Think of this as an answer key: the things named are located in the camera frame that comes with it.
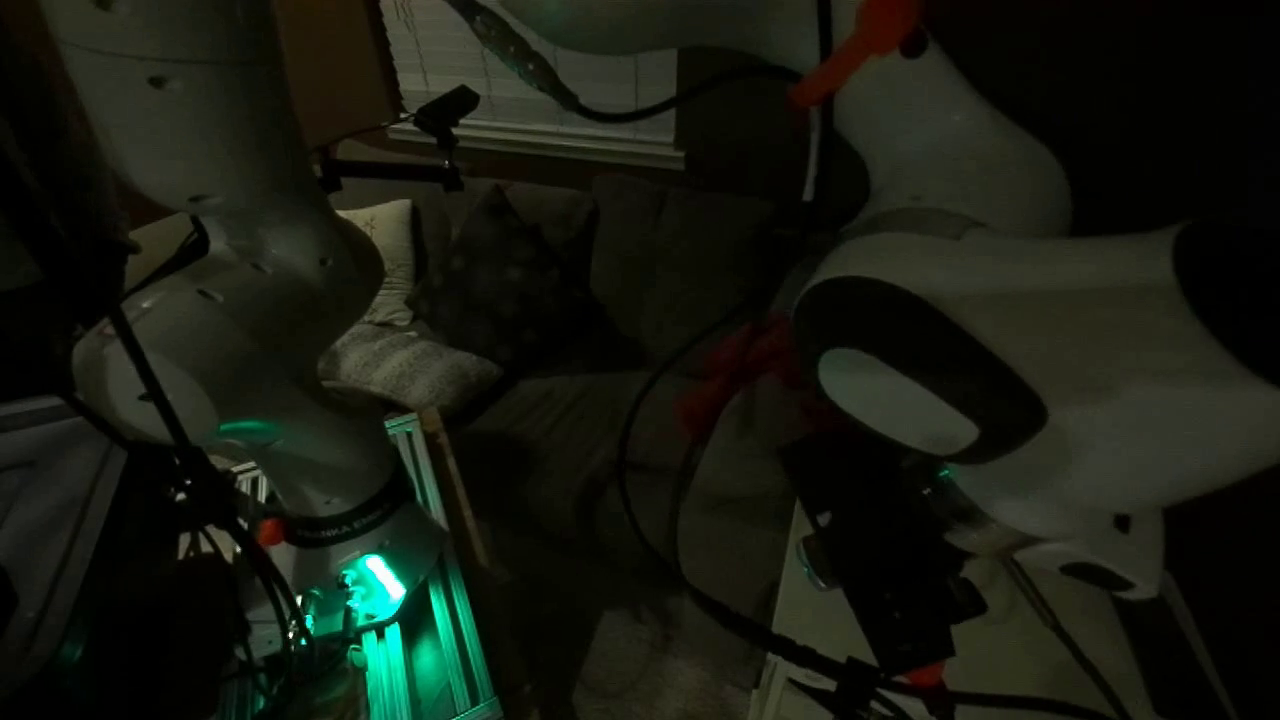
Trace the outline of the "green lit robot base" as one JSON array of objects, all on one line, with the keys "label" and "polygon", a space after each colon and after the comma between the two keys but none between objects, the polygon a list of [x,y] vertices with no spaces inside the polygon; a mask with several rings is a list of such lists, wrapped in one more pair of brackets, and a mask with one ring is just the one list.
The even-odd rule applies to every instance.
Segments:
[{"label": "green lit robot base", "polygon": [[465,579],[474,531],[439,430],[435,407],[215,423],[215,453],[259,471],[278,518],[246,544],[283,608],[250,720],[500,720]]}]

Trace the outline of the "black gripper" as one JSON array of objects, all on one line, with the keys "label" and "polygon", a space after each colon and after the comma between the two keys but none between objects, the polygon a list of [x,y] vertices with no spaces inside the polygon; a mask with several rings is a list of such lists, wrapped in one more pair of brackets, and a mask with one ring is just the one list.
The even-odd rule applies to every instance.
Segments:
[{"label": "black gripper", "polygon": [[977,619],[982,597],[909,455],[863,430],[811,430],[785,444],[781,464],[874,664],[901,674],[949,659],[950,628]]}]

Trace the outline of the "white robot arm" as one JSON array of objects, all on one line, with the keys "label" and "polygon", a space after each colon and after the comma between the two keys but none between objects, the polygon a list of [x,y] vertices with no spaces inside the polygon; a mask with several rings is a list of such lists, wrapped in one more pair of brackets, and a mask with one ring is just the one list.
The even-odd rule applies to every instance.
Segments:
[{"label": "white robot arm", "polygon": [[[37,0],[109,162],[211,247],[75,380],[117,429],[246,453],[316,572],[422,567],[392,441],[316,389],[380,259],[331,213],[289,103],[272,0]],[[805,366],[930,464],[950,539],[1147,599],[1163,516],[1280,455],[1274,247],[1229,223],[1079,236],[1066,171],[950,65],[916,0],[450,0],[526,84],[546,52],[734,47],[789,70],[873,193],[798,285]]]}]

